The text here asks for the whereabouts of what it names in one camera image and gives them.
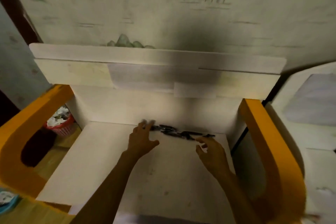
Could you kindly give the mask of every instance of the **plastic basket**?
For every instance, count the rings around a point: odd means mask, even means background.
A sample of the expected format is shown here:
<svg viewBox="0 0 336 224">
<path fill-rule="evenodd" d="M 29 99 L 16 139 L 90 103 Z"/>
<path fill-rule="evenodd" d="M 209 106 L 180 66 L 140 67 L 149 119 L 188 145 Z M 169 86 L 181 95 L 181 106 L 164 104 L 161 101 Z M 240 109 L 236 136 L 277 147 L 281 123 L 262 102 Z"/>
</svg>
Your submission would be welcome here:
<svg viewBox="0 0 336 224">
<path fill-rule="evenodd" d="M 74 122 L 75 122 L 75 119 L 70 114 L 69 118 L 62 124 L 54 126 L 54 127 L 49 127 L 47 125 L 47 122 L 45 122 L 44 127 L 52 130 L 53 132 L 55 132 L 56 134 L 62 137 L 65 137 L 65 136 L 71 135 L 76 130 L 76 127 L 74 126 Z"/>
</svg>

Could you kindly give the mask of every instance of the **left hand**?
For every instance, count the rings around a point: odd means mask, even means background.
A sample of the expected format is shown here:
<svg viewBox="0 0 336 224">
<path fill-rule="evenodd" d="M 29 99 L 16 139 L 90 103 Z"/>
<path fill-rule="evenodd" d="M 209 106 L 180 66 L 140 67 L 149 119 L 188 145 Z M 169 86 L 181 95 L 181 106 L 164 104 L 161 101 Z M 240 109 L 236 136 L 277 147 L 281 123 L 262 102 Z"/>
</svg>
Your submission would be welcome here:
<svg viewBox="0 0 336 224">
<path fill-rule="evenodd" d="M 135 158 L 141 158 L 159 145 L 160 142 L 158 140 L 149 140 L 149 131 L 153 125 L 154 121 L 148 124 L 146 124 L 146 121 L 140 122 L 138 126 L 133 129 L 133 133 L 129 135 L 127 152 L 132 154 Z"/>
</svg>

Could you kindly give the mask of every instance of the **right hand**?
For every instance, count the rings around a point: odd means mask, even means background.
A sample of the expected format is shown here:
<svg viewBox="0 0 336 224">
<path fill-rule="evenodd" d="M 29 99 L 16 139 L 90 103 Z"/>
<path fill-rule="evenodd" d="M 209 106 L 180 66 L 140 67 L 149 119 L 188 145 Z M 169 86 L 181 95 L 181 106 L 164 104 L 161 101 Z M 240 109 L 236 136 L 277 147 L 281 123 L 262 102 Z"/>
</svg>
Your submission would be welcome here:
<svg viewBox="0 0 336 224">
<path fill-rule="evenodd" d="M 196 152 L 206 169 L 216 179 L 223 175 L 229 178 L 232 173 L 222 145 L 211 137 L 199 137 L 196 141 L 204 143 L 202 148 L 208 148 L 207 152 L 204 152 L 199 145 L 196 145 Z"/>
</svg>

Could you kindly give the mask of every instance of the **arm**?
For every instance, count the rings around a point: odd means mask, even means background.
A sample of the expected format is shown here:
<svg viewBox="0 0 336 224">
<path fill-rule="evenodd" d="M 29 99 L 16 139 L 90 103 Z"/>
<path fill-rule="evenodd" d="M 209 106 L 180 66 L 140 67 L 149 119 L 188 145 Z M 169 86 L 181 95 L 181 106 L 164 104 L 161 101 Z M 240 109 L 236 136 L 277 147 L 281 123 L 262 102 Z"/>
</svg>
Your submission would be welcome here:
<svg viewBox="0 0 336 224">
<path fill-rule="evenodd" d="M 202 148 L 208 148 L 207 152 L 204 152 L 197 145 L 196 152 L 204 166 L 223 188 L 237 224 L 262 224 L 263 222 L 254 212 L 250 200 L 239 187 L 236 175 L 230 171 L 226 154 L 221 144 L 213 138 L 205 137 L 197 138 L 196 141 L 204 143 Z"/>
<path fill-rule="evenodd" d="M 143 129 L 145 124 L 145 121 L 141 122 L 133 129 L 133 133 L 129 136 L 127 150 L 121 154 L 118 163 L 71 224 L 113 223 L 133 167 L 139 158 L 159 145 L 159 141 L 150 141 L 148 138 L 154 122 Z"/>
</svg>

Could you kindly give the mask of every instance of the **blue container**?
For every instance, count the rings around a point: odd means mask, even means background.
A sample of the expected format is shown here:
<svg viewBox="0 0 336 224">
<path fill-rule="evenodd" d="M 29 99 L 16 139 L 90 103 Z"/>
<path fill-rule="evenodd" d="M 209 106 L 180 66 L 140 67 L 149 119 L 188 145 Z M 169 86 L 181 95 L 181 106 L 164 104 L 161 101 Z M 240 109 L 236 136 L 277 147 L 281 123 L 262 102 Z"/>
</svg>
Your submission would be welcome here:
<svg viewBox="0 0 336 224">
<path fill-rule="evenodd" d="M 2 192 L 2 191 L 8 191 L 8 190 L 0 188 L 0 192 Z M 4 206 L 0 206 L 0 214 L 5 213 L 5 212 L 13 209 L 16 206 L 17 202 L 19 201 L 19 198 L 20 198 L 19 195 L 15 195 L 8 204 L 6 204 Z"/>
</svg>

